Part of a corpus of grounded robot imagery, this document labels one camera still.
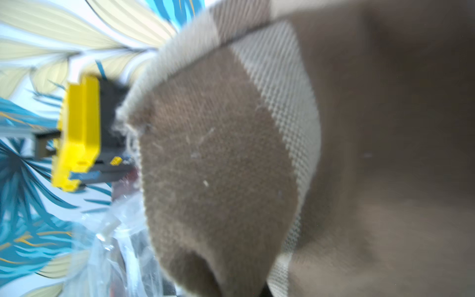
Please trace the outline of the tan blanket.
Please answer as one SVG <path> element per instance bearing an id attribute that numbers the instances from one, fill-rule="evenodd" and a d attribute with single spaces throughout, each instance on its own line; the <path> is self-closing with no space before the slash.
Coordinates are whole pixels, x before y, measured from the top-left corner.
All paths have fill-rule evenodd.
<path id="1" fill-rule="evenodd" d="M 475 294 L 473 1 L 220 1 L 116 127 L 190 296 Z"/>

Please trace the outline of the clear plastic vacuum bag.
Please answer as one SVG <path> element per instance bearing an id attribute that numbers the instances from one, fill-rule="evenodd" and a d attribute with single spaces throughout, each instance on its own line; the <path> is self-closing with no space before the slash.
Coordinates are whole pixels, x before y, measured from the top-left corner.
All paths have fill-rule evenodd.
<path id="1" fill-rule="evenodd" d="M 150 245 L 140 192 L 102 213 L 86 214 L 74 232 L 65 297 L 177 297 Z"/>

